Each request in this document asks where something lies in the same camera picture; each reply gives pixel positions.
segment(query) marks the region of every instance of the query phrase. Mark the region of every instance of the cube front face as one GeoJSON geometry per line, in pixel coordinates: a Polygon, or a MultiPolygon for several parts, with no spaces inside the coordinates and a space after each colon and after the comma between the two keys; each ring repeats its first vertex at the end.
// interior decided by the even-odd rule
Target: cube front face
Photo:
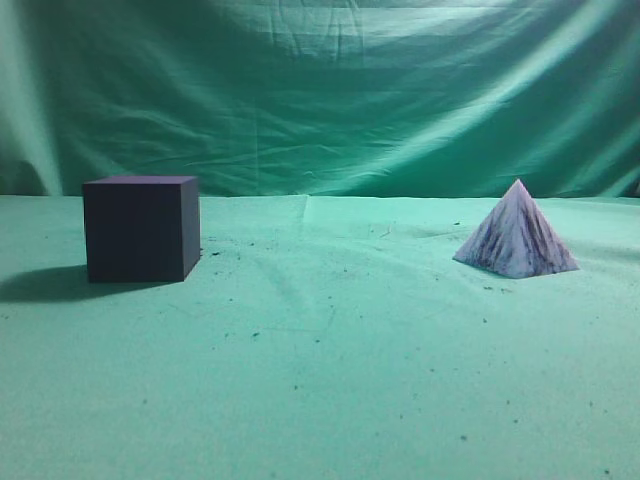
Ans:
{"type": "Polygon", "coordinates": [[[110,177],[83,198],[90,282],[183,281],[199,260],[195,177],[110,177]]]}

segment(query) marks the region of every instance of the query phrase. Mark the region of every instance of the green felt surface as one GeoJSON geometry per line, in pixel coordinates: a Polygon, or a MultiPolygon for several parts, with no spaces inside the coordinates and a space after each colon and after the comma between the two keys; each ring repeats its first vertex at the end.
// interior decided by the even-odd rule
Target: green felt surface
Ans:
{"type": "Polygon", "coordinates": [[[0,2],[0,194],[621,196],[637,0],[0,2]]]}
{"type": "Polygon", "coordinates": [[[526,280],[451,260],[496,202],[202,198],[186,282],[89,285],[0,197],[0,478],[638,478],[640,201],[539,200],[526,280]]]}

